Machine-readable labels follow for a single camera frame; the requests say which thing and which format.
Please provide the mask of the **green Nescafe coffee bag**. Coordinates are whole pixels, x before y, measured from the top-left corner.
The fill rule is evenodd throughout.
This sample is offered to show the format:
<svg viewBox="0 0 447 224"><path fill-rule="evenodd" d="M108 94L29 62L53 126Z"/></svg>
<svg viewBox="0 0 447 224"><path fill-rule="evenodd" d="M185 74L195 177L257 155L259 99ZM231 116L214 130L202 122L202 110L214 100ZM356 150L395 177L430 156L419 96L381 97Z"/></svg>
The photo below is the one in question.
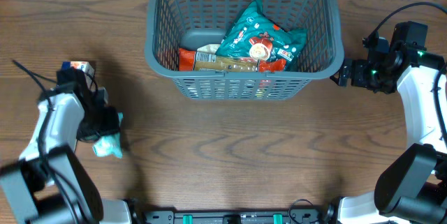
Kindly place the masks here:
<svg viewBox="0 0 447 224"><path fill-rule="evenodd" d="M303 28L283 30L263 14L263 2L252 1L227 30L216 55L249 57L257 61L284 60L284 70L294 64L307 42Z"/></svg>

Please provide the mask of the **orange spaghetti packet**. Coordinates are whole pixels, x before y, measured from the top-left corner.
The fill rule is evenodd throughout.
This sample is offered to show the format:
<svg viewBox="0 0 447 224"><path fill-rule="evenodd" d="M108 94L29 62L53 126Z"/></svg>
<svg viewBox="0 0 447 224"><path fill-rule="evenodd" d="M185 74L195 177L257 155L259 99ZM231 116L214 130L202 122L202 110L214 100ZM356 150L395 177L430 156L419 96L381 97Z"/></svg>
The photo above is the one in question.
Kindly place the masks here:
<svg viewBox="0 0 447 224"><path fill-rule="evenodd" d="M179 67L180 71L216 71L225 72L276 72L283 71L286 67L285 59L275 61L255 60L252 58L231 58L219 57L208 52L189 51L183 48L179 49ZM225 95L229 99L259 99L264 97L268 90L269 80L247 80L242 90L239 90L240 81L230 80L201 80L196 82L192 79L183 81L184 87L179 90L192 98L204 99L223 99Z"/></svg>

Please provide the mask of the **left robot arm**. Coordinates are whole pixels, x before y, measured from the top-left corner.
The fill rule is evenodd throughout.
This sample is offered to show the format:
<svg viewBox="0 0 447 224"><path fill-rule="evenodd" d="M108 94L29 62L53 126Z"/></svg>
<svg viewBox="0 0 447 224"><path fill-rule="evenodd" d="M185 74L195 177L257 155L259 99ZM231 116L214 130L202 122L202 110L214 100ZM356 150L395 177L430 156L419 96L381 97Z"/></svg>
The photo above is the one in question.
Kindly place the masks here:
<svg viewBox="0 0 447 224"><path fill-rule="evenodd" d="M1 168L1 188L16 221L132 223L128 202L103 199L75 155L79 141L94 143L120 131L116 109L75 68L57 71L57 85L43 90L38 109L27 148Z"/></svg>

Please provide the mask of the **Kleenex tissue multipack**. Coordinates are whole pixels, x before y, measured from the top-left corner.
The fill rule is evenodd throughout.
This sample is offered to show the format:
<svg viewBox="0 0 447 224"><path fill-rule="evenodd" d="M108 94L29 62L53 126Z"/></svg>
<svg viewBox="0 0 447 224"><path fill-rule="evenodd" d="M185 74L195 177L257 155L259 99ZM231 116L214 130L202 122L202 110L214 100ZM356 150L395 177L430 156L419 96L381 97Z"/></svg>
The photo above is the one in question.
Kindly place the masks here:
<svg viewBox="0 0 447 224"><path fill-rule="evenodd" d="M89 75L91 77L93 77L95 73L93 66L88 61L64 61L61 65L62 70L71 67L81 70L85 73L85 75Z"/></svg>

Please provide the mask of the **teal wet wipes packet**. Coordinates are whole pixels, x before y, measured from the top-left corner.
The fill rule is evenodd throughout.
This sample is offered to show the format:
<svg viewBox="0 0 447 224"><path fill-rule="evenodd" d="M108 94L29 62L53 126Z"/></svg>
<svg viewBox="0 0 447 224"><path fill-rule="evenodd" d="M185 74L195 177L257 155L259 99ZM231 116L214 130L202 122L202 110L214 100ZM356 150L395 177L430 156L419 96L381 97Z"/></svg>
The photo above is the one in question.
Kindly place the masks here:
<svg viewBox="0 0 447 224"><path fill-rule="evenodd" d="M123 158L121 147L121 124L124 115L122 112L117 113L117 121L114 122L109 129L93 144L93 151L96 156L102 158L106 156L114 156Z"/></svg>

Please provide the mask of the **beige mushroom bag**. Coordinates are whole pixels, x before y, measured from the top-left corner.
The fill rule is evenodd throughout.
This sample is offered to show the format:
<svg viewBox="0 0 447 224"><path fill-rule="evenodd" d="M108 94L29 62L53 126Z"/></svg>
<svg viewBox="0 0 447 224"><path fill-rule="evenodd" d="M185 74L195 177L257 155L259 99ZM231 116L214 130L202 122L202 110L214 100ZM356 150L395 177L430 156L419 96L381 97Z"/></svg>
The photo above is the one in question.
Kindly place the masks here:
<svg viewBox="0 0 447 224"><path fill-rule="evenodd" d="M208 53L208 54L215 54L220 46L221 46L220 44L208 44L208 45L199 47L196 51Z"/></svg>

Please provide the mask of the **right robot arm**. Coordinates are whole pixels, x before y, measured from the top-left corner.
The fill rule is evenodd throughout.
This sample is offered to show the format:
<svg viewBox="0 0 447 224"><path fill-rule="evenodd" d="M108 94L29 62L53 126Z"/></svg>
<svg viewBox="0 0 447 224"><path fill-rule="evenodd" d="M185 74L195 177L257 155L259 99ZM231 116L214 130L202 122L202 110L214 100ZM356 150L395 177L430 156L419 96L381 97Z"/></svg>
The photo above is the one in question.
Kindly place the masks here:
<svg viewBox="0 0 447 224"><path fill-rule="evenodd" d="M427 26L401 22L391 40L364 39L366 59L345 59L331 80L374 93L397 92L404 108L406 151L375 189L329 208L333 223L446 222L446 62L427 52Z"/></svg>

